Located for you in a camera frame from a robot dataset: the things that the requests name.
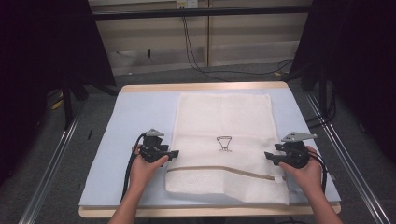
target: table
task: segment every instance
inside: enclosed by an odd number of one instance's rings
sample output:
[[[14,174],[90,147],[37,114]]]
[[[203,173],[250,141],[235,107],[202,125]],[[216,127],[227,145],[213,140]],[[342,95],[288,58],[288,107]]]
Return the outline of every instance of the table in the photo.
[[[302,118],[301,112],[295,104],[294,98],[289,90],[289,87],[284,82],[235,82],[235,83],[189,83],[189,84],[158,84],[158,85],[128,85],[122,88],[123,93],[142,93],[147,94],[159,92],[164,94],[166,92],[179,92],[179,91],[262,91],[269,92],[283,92],[282,97],[286,97],[288,104],[290,104],[290,113],[296,116],[296,122],[299,123],[301,130],[294,130],[296,132],[309,132]],[[282,129],[285,124],[278,125],[278,134],[286,135],[290,132],[288,129]],[[308,140],[309,145],[315,146],[313,140]],[[161,178],[161,174],[154,176],[156,179]],[[328,187],[326,196],[332,204],[336,213],[341,211],[340,199],[338,193],[333,185],[333,182],[328,178]],[[148,189],[152,194],[158,191],[158,187]],[[191,203],[180,204],[179,201],[166,198],[166,196],[154,195],[148,198],[145,195],[137,209],[137,217],[242,217],[242,216],[290,216],[290,215],[306,215],[313,214],[309,204],[301,198],[301,195],[290,195],[290,205],[265,205],[265,204],[221,204],[221,203]],[[82,217],[111,217],[115,212],[116,206],[88,206],[81,205],[79,207],[79,214]]]

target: person's right hand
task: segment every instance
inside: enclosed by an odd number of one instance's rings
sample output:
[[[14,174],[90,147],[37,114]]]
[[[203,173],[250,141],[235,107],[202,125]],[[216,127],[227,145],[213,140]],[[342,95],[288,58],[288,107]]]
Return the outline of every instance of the person's right hand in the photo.
[[[316,155],[317,151],[312,147],[306,147],[311,155]],[[321,189],[321,166],[320,163],[312,158],[309,159],[308,164],[301,168],[296,169],[285,162],[280,162],[279,166],[286,172],[293,175],[298,186],[306,194],[307,192],[318,192]]]

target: black logo on bag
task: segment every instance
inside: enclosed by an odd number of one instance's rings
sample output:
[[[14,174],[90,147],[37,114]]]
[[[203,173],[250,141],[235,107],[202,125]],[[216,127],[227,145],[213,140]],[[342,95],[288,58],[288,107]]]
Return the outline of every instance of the black logo on bag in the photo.
[[[221,145],[221,149],[219,151],[232,152],[230,149],[228,149],[228,145],[230,144],[231,140],[233,139],[231,136],[219,136],[219,137],[217,137],[217,139]]]

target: gray carpet floor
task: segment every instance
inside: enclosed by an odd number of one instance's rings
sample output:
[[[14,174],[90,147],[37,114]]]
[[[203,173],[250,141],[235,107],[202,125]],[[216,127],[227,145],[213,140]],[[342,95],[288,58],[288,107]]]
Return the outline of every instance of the gray carpet floor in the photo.
[[[277,69],[277,63],[223,66],[218,70],[247,71],[263,73]],[[156,72],[116,77],[120,90],[128,84],[153,83],[192,83],[220,81],[274,81],[270,75],[246,75],[230,72],[210,73],[204,76],[192,69]],[[294,97],[306,119],[315,116],[304,92],[300,80],[288,83]],[[108,219],[90,219],[80,217],[78,202],[84,189],[84,183],[90,170],[96,150],[105,132],[112,114],[116,97],[109,96],[93,87],[87,87],[90,93],[85,102],[74,100],[74,108],[81,108],[81,117],[67,146],[63,159],[51,184],[46,200],[35,223],[107,223]],[[49,105],[58,94],[48,99]],[[337,98],[337,114],[332,121],[348,153],[361,171],[366,182],[382,204],[391,221],[396,221],[396,165],[389,161],[376,144],[374,138],[361,131],[359,120],[348,109],[342,99]],[[63,134],[64,109],[50,108],[36,130],[35,141],[28,153],[21,158],[18,169],[0,188],[0,223],[18,223],[26,205],[50,162],[54,149]],[[321,127],[312,129],[318,135],[316,143],[324,157],[328,169],[335,176],[334,184],[341,196],[342,211],[339,214],[345,223],[375,223],[361,195],[355,188],[343,163],[340,162],[331,142]],[[315,223],[312,216],[297,216],[294,220]],[[240,217],[226,218],[226,223],[278,223],[290,220],[289,217]],[[201,218],[185,219],[147,219],[139,218],[137,223],[203,223]]]

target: forearm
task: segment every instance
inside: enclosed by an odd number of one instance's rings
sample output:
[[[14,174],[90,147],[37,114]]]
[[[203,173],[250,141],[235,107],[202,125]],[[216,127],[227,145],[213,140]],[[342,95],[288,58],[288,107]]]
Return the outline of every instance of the forearm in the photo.
[[[315,220],[318,224],[337,224],[343,223],[332,209],[326,196],[320,191],[307,192],[306,197],[314,211]]]
[[[140,197],[143,194],[142,189],[128,189],[122,199],[119,208],[114,213],[113,217],[108,223],[113,224],[132,224],[136,216],[137,206],[140,201]]]

